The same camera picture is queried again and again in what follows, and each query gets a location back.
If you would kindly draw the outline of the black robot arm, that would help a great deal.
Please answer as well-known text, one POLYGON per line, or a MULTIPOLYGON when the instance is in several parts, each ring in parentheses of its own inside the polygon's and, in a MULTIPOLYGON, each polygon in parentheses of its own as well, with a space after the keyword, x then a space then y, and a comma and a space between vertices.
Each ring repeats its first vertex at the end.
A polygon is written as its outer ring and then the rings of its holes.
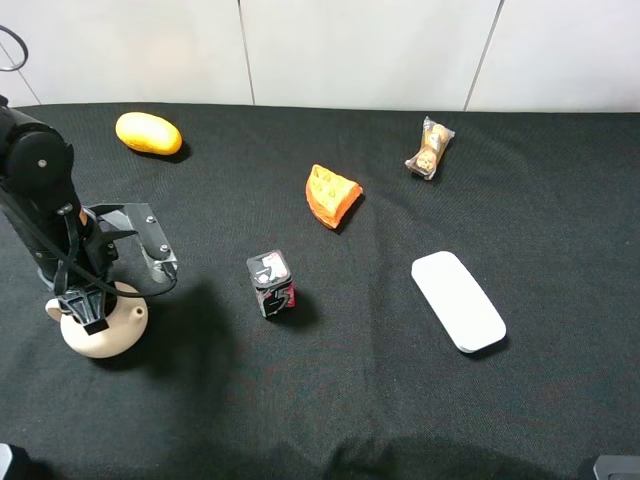
POLYGON ((88 334, 107 327, 120 299, 140 299, 111 278, 116 241, 136 237, 160 294, 177 284, 177 260, 146 203, 81 204, 74 148, 52 127, 1 100, 1 209, 63 313, 88 334))

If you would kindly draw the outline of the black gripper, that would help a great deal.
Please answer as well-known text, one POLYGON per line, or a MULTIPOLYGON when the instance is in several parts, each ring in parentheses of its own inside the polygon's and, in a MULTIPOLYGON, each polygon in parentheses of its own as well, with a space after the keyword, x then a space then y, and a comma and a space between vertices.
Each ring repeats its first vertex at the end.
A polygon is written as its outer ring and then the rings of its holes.
POLYGON ((129 298, 148 296, 137 291, 127 293, 108 282, 118 258, 115 241, 137 235, 152 279, 157 283, 177 280, 174 250, 148 204, 98 204, 75 210, 67 202, 55 210, 55 215, 65 225, 68 251, 54 253, 58 266, 53 292, 62 312, 71 315, 88 335, 109 328, 106 292, 129 298))

